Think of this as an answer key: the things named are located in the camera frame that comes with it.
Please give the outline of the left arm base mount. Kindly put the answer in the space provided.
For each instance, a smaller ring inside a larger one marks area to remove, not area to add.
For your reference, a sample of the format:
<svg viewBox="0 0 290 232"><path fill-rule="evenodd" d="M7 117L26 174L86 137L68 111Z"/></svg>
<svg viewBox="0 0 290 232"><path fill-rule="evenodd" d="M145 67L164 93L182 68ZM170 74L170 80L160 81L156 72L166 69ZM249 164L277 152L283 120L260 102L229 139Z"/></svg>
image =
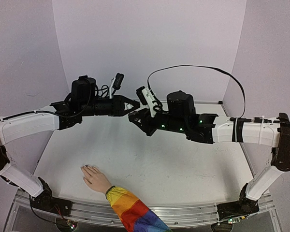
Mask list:
<svg viewBox="0 0 290 232"><path fill-rule="evenodd" d="M38 177L38 179L43 187L42 192L37 197L30 199L30 206L42 211L69 216L72 210L72 201L54 197L49 185L42 178Z"/></svg>

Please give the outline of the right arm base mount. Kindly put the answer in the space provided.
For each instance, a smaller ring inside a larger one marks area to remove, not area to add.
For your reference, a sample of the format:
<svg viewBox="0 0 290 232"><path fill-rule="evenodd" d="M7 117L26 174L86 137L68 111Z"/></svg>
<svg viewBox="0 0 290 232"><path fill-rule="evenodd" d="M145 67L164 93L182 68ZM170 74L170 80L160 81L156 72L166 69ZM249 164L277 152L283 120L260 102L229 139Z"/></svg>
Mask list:
<svg viewBox="0 0 290 232"><path fill-rule="evenodd" d="M243 186L237 201L220 203L217 205L218 222L228 221L233 218L246 217L259 212L258 201L246 197L247 186L248 183Z"/></svg>

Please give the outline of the rainbow sleeve forearm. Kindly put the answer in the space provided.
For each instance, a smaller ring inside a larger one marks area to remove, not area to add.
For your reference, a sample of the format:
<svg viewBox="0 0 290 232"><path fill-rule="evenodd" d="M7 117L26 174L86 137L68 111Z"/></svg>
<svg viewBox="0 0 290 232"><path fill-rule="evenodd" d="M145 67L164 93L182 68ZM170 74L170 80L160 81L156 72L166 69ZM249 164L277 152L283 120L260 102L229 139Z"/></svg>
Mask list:
<svg viewBox="0 0 290 232"><path fill-rule="evenodd" d="M170 232L171 229L130 191L112 186L106 198L128 232Z"/></svg>

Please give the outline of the mannequin hand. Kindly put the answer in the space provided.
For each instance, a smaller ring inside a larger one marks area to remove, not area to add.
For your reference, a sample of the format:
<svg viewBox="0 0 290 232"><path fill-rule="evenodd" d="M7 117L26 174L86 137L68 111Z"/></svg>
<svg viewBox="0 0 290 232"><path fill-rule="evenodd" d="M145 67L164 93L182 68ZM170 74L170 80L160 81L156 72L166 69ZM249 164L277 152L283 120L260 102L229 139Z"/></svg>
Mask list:
<svg viewBox="0 0 290 232"><path fill-rule="evenodd" d="M106 194L113 186L107 177L96 167L82 166L81 171L84 175L83 181L93 191Z"/></svg>

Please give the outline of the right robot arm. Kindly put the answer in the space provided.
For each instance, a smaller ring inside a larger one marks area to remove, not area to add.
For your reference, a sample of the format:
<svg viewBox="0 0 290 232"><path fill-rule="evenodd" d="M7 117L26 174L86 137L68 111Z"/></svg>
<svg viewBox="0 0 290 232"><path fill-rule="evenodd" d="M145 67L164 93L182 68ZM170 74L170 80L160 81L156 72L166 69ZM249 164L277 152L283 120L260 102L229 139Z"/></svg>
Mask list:
<svg viewBox="0 0 290 232"><path fill-rule="evenodd" d="M290 171L290 120L278 117L242 118L218 114L197 114L193 96L183 91L167 95L167 110L148 88L140 88L137 95L143 109L128 115L129 121L147 136L156 130L183 133L190 141L214 143L248 143L269 146L272 157L264 169L243 188L243 197L257 201L285 172Z"/></svg>

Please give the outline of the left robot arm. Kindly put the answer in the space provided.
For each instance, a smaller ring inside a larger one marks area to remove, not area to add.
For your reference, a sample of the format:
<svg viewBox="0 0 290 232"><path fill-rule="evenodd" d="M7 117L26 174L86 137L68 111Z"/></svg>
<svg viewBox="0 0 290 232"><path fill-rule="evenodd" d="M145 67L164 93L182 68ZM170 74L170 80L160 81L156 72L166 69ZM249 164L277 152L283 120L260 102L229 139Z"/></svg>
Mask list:
<svg viewBox="0 0 290 232"><path fill-rule="evenodd" d="M23 189L45 211L51 211L56 201L51 190L40 178L21 170L8 156L5 146L17 139L44 131L64 130L82 123L85 116L122 117L140 107L140 103L122 95L115 95L120 89L124 75L118 73L107 95L97 87L96 80L87 75L73 81L71 92L65 100L54 102L42 109L12 116L0 117L0 176Z"/></svg>

